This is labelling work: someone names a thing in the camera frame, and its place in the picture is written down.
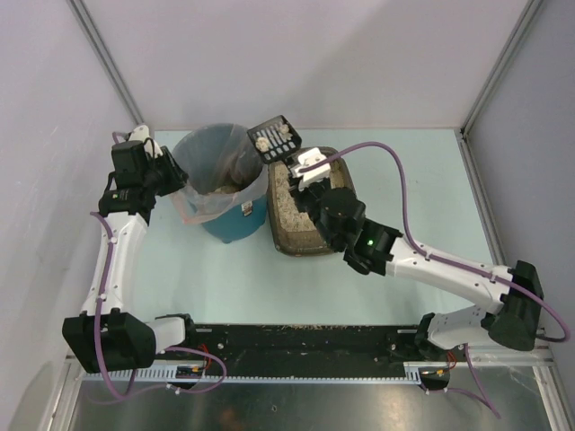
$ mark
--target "trash can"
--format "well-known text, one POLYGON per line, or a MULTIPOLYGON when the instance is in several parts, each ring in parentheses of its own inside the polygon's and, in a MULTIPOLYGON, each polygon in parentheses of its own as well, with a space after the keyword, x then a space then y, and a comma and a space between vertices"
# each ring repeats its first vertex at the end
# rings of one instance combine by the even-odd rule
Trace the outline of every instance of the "trash can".
POLYGON ((236 124, 206 126, 189 133, 172 151, 190 176, 172 194, 182 220, 202 224, 225 243, 251 235, 266 218, 268 168, 246 132, 236 124))

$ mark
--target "sawdust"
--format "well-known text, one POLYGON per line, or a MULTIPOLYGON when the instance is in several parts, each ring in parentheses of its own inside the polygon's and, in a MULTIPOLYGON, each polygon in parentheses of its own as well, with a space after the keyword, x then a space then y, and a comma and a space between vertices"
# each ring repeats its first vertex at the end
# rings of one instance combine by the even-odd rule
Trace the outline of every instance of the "sawdust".
MULTIPOLYGON (((332 189, 343 187, 343 174, 338 163, 331 163, 330 181, 332 189)), ((276 196, 278 199, 279 225, 286 232, 310 232, 315 226, 306 213, 297 211, 294 199, 289 195, 288 168, 278 163, 274 170, 276 196)))
POLYGON ((241 189, 242 188, 240 186, 238 186, 237 184, 225 184, 222 187, 220 187, 219 189, 215 189, 210 194, 213 194, 213 195, 217 195, 217 194, 233 195, 234 193, 237 193, 241 189))

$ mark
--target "plastic bag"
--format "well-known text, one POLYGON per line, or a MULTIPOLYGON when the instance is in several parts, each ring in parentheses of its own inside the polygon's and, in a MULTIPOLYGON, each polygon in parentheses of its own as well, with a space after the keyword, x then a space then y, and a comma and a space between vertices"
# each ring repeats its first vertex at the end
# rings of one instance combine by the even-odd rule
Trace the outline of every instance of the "plastic bag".
POLYGON ((189 133, 175 146, 174 160, 190 175, 186 186, 171 195, 184 223, 214 220, 266 193, 268 167, 246 132, 242 126, 216 124, 189 133), (225 193, 230 189, 237 191, 225 193))

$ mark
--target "wood shavings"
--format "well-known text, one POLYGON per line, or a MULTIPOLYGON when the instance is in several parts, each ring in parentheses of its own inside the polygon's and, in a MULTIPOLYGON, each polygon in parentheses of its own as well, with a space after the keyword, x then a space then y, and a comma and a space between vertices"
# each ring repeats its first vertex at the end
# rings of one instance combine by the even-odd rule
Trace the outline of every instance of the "wood shavings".
MULTIPOLYGON (((338 163, 331 164, 330 181, 332 189, 344 186, 343 174, 338 163)), ((288 168, 283 163, 275 167, 276 197, 278 199, 279 225, 286 232, 314 231, 315 226, 306 213, 297 211, 294 199, 289 195, 288 168)))
POLYGON ((262 153, 270 149, 270 141, 267 137, 258 137, 255 141, 255 147, 262 153))
POLYGON ((210 194, 233 195, 234 193, 237 193, 240 190, 241 190, 241 188, 237 184, 225 184, 222 187, 215 189, 210 194))

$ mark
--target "gray wall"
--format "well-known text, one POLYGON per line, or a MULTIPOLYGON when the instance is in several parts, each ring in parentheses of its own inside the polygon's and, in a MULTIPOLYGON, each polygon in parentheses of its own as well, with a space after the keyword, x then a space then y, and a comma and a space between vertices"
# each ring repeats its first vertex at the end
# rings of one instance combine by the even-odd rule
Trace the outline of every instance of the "gray wall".
MULTIPOLYGON (((537 265, 575 330, 575 2, 546 3, 470 142, 509 263, 537 265)), ((575 341, 553 352, 574 405, 575 341)))
POLYGON ((272 112, 300 128, 457 127, 527 3, 85 2, 158 130, 272 112))
POLYGON ((0 16, 0 429, 30 431, 92 280, 110 131, 132 124, 65 1, 0 16))

